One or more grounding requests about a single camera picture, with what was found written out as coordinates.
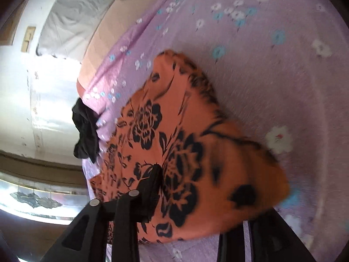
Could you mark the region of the black crumpled garment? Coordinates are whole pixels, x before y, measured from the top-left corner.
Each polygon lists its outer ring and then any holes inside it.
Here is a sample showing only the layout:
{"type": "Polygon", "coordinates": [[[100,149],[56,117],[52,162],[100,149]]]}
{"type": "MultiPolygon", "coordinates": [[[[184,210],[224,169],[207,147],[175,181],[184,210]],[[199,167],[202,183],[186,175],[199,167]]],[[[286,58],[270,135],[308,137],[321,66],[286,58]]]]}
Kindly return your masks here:
{"type": "Polygon", "coordinates": [[[95,163],[99,154],[96,125],[98,115],[79,98],[72,108],[72,120],[79,132],[79,140],[75,144],[73,155],[77,159],[90,159],[95,163]]]}

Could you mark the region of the grey pillow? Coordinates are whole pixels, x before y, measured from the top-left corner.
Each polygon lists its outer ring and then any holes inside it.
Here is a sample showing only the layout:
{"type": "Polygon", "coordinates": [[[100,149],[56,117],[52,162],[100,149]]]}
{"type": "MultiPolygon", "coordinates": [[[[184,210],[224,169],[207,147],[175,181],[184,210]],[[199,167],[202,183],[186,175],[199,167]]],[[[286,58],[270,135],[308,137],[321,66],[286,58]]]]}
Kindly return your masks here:
{"type": "Polygon", "coordinates": [[[114,0],[55,0],[36,54],[81,62],[97,27],[114,0]]]}

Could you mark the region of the orange black floral garment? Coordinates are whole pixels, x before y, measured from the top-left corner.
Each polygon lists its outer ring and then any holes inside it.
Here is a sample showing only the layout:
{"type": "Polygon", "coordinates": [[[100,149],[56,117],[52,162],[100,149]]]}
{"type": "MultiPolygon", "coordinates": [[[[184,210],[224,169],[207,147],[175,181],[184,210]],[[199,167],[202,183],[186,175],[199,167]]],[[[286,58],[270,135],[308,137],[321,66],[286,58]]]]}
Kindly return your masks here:
{"type": "Polygon", "coordinates": [[[137,225],[142,244],[221,233],[289,194],[271,152],[225,116],[202,70],[171,50],[123,107],[92,189],[104,202],[119,198],[155,165],[163,184],[151,221],[137,225]]]}

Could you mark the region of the purple floral bedsheet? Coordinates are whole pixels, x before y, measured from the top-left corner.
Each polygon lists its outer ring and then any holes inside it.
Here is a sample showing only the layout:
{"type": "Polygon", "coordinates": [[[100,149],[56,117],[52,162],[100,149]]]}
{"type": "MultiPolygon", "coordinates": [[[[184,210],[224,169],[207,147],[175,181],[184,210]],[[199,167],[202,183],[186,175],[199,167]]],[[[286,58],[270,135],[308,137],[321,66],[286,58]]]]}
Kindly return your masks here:
{"type": "Polygon", "coordinates": [[[330,0],[158,0],[118,39],[83,94],[100,153],[121,108],[170,48],[198,64],[225,115],[276,156],[277,211],[317,261],[348,241],[348,27],[330,0]]]}

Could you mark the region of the pink quilted mattress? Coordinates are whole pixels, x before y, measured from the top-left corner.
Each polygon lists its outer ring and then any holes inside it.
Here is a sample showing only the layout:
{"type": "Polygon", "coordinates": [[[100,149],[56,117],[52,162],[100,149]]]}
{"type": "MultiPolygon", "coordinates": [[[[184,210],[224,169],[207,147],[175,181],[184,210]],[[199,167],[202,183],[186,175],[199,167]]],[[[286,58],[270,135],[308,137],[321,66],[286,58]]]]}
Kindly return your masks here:
{"type": "Polygon", "coordinates": [[[93,35],[77,78],[80,97],[118,39],[158,0],[115,0],[93,35]]]}

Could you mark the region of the stained glass window panel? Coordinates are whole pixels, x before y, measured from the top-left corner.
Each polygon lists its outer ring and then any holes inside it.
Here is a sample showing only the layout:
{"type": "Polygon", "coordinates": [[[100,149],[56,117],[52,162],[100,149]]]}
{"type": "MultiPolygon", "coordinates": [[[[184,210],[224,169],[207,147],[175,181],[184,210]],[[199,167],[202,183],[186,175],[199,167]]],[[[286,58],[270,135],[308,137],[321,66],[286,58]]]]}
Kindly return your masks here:
{"type": "Polygon", "coordinates": [[[68,225],[88,202],[85,190],[54,192],[1,180],[1,210],[31,221],[68,225]]]}

